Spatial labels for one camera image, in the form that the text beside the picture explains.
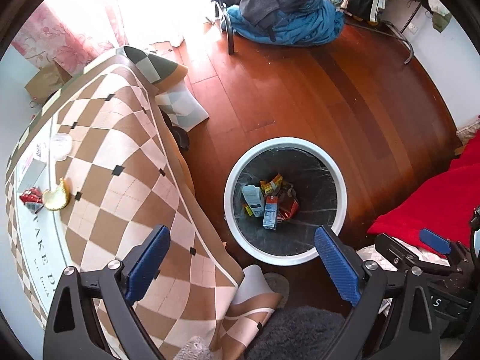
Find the metal screw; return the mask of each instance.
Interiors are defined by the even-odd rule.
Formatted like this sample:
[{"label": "metal screw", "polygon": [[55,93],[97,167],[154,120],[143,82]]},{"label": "metal screw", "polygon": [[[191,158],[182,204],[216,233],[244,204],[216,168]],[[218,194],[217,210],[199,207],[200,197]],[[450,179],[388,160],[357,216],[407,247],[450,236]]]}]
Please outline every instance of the metal screw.
[{"label": "metal screw", "polygon": [[412,266],[412,273],[415,276],[420,276],[422,274],[422,270],[418,268],[417,266]]},{"label": "metal screw", "polygon": [[374,271],[375,269],[378,268],[378,264],[375,261],[373,261],[372,259],[368,259],[367,261],[365,261],[365,266],[370,271]]},{"label": "metal screw", "polygon": [[112,261],[109,262],[109,269],[117,269],[120,267],[122,263],[120,261],[118,261],[117,259],[113,259]]},{"label": "metal screw", "polygon": [[75,272],[75,269],[72,266],[68,266],[63,270],[63,274],[66,276],[70,276],[74,272]]}]

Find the brown paper bag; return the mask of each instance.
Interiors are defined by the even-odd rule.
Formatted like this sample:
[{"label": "brown paper bag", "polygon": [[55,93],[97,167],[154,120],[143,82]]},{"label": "brown paper bag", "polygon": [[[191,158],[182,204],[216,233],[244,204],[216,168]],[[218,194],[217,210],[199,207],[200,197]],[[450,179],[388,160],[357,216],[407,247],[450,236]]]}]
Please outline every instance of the brown paper bag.
[{"label": "brown paper bag", "polygon": [[57,62],[48,64],[40,69],[35,76],[28,81],[25,89],[32,96],[32,100],[40,105],[45,104],[47,98],[58,91],[71,79],[71,75]]}]

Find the red blanket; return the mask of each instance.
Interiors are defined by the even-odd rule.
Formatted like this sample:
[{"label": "red blanket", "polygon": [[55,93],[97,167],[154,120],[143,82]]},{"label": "red blanket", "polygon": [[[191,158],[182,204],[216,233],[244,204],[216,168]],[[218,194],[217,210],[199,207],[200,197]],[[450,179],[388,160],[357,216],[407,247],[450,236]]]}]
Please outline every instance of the red blanket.
[{"label": "red blanket", "polygon": [[425,181],[399,207],[379,216],[368,233],[387,233],[435,252],[419,240],[420,230],[426,227],[445,239],[469,246],[469,221],[479,204],[480,134],[470,140],[448,171]]}]

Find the blue garment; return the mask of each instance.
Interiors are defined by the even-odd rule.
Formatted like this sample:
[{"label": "blue garment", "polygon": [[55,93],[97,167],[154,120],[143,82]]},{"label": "blue garment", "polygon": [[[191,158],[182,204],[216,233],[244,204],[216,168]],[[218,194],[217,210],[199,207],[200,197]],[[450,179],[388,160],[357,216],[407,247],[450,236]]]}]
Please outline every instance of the blue garment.
[{"label": "blue garment", "polygon": [[284,44],[290,46],[313,46],[335,40],[343,29],[344,16],[335,9],[330,0],[309,0],[294,13],[279,11],[279,21],[273,26],[275,42],[266,32],[254,27],[244,19],[238,5],[226,9],[232,27],[241,36],[254,42]]}]

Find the curtain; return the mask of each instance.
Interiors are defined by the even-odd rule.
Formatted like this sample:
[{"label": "curtain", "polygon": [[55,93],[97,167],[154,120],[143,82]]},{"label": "curtain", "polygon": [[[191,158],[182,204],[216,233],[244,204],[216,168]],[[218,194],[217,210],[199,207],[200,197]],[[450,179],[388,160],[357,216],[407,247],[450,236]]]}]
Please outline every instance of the curtain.
[{"label": "curtain", "polygon": [[106,50],[183,41],[198,0],[45,0],[12,45],[38,68],[56,61],[70,74]]}]

